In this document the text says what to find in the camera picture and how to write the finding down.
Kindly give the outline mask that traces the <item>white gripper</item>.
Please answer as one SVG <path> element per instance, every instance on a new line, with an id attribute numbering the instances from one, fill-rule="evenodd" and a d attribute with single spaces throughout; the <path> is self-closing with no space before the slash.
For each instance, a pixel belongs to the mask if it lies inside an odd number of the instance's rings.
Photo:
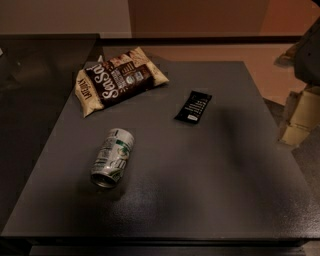
<path id="1" fill-rule="evenodd" d="M 280 122 L 279 141 L 298 146 L 320 124 L 320 17 L 274 64 L 293 67 L 297 79 L 313 85 L 290 92 Z"/>

